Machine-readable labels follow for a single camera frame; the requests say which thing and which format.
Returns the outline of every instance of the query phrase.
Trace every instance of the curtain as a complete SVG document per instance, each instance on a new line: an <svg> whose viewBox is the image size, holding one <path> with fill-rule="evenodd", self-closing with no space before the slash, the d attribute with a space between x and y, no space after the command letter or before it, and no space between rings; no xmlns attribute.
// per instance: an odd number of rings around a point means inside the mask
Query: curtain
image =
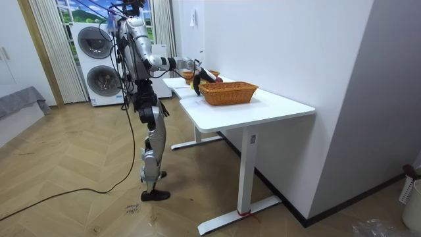
<svg viewBox="0 0 421 237"><path fill-rule="evenodd" d="M87 101L55 0L29 0L64 103Z"/></svg>
<svg viewBox="0 0 421 237"><path fill-rule="evenodd" d="M170 0L149 0L152 11L152 26L157 44L166 45L168 57L176 56L176 40Z"/></svg>

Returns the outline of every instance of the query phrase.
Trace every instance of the desk leg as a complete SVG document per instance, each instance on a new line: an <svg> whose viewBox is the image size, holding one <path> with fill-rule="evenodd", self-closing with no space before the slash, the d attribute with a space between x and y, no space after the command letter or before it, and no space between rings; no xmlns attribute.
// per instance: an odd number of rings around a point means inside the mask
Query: desk leg
<svg viewBox="0 0 421 237"><path fill-rule="evenodd" d="M203 138L202 139L202 133L196 128L196 126L194 126L193 130L194 130L194 133L195 133L195 140L194 141L172 145L171 149L175 150L175 149L180 149L180 148L186 148L186 147L191 147L191 146L195 146L195 145L199 145L199 144L205 144L205 143L208 143L208 142L219 141L219 140L222 139L221 136L215 136L215 137L211 137L211 138Z"/></svg>
<svg viewBox="0 0 421 237"><path fill-rule="evenodd" d="M240 213L256 213L281 202L276 197L268 197L264 200L250 204L251 191L253 189L253 177L255 174L255 161L257 150L258 128L257 126L248 126L243 128L243 143L241 147L241 164L239 172L239 189L237 210ZM197 229L200 235L204 235L212 230L230 224L241 218L237 211L232 211L212 220L200 224Z"/></svg>

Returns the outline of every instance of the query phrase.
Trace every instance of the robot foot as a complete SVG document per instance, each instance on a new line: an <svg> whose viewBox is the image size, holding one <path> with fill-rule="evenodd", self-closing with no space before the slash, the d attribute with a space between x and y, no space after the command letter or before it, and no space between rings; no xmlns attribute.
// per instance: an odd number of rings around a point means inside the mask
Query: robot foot
<svg viewBox="0 0 421 237"><path fill-rule="evenodd" d="M166 171L161 171L161 178L165 178L166 177Z"/></svg>
<svg viewBox="0 0 421 237"><path fill-rule="evenodd" d="M143 191L142 195L140 195L141 201L163 201L170 198L171 193L167 191L159 191L159 190L152 190L150 194L146 191Z"/></svg>

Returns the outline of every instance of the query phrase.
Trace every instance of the washer door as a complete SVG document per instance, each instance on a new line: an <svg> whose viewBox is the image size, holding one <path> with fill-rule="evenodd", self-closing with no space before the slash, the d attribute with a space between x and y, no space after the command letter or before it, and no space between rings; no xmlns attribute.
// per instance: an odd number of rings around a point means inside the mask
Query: washer door
<svg viewBox="0 0 421 237"><path fill-rule="evenodd" d="M113 96L120 92L120 81L117 73L109 66L96 66L91 69L86 82L93 92L102 96Z"/></svg>
<svg viewBox="0 0 421 237"><path fill-rule="evenodd" d="M82 51L94 59L104 59L110 55L110 36L98 27L90 26L79 32L78 42Z"/></svg>

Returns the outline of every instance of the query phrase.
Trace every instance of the wooden floor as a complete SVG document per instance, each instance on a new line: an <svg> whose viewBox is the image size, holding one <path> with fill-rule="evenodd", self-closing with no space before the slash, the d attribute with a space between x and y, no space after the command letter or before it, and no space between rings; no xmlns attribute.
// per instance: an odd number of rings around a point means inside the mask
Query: wooden floor
<svg viewBox="0 0 421 237"><path fill-rule="evenodd" d="M78 192L56 197L0 222L0 236L198 236L197 225L236 209L239 158L225 144L171 151L193 139L193 128L177 99L165 100L167 144L157 188L172 197L142 203L139 148L145 125L130 110L136 135L136 162L128 179L106 195ZM132 162L132 135L119 106L89 103L54 110L0 149L0 217L37 200L76 188L107 190L121 180ZM352 236L352 224L381 219L404 228L397 201L402 182L307 229L277 205L208 236ZM253 201L271 196L255 177Z"/></svg>

